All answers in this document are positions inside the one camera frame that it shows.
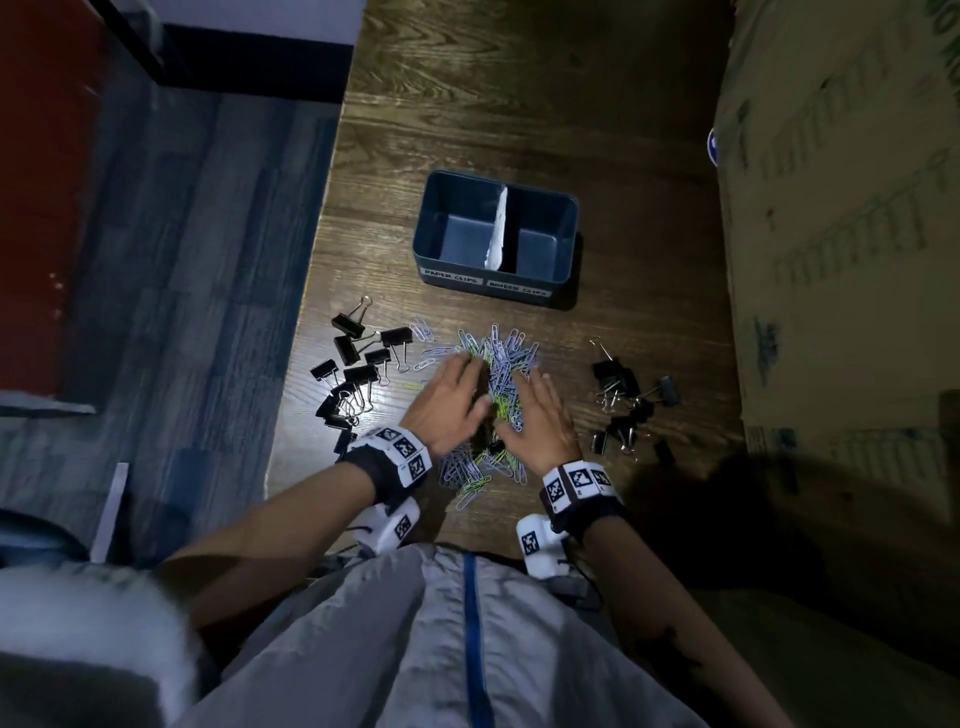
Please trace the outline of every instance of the blue stripe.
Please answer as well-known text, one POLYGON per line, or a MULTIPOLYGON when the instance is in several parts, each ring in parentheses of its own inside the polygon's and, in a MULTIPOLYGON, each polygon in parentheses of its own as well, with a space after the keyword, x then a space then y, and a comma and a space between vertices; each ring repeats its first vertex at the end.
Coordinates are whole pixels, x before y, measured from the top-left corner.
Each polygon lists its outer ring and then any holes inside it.
POLYGON ((477 604, 477 559, 469 552, 464 554, 464 620, 467 627, 465 647, 470 725, 473 728, 493 728, 493 706, 487 695, 483 674, 480 609, 477 604))

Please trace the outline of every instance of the gray carpet floor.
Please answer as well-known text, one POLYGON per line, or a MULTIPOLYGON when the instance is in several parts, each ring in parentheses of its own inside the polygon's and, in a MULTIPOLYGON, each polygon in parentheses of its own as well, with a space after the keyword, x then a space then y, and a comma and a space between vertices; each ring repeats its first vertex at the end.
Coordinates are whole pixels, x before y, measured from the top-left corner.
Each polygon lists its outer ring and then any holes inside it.
POLYGON ((0 418, 0 507, 89 545, 128 461, 151 565, 263 498, 339 107, 159 88, 119 47, 102 103, 63 391, 100 414, 0 418))

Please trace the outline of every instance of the red panel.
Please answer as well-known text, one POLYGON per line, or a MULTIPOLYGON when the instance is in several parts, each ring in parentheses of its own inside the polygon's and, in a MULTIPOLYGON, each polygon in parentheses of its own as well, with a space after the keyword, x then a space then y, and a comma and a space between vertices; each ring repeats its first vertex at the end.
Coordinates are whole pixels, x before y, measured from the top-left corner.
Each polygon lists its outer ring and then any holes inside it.
POLYGON ((57 391, 101 33, 81 0, 5 0, 0 13, 0 389, 57 391))

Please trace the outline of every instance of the blue round sticker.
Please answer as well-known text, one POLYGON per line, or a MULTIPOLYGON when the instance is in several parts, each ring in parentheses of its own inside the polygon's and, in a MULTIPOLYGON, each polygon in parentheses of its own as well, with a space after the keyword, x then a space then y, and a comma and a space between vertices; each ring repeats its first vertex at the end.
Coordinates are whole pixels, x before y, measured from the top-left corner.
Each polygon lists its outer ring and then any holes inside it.
POLYGON ((713 129, 707 134, 707 154, 715 167, 717 165, 717 135, 713 129))

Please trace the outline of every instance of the divided bin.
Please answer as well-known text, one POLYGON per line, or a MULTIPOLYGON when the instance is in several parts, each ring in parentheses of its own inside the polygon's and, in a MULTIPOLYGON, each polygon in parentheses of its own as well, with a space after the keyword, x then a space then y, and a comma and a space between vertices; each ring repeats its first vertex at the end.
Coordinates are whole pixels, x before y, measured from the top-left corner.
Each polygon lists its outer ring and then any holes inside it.
POLYGON ((503 263, 484 268, 503 183, 435 170, 423 189, 414 258, 425 283, 467 293, 550 305, 570 279, 577 200, 507 184, 503 263))

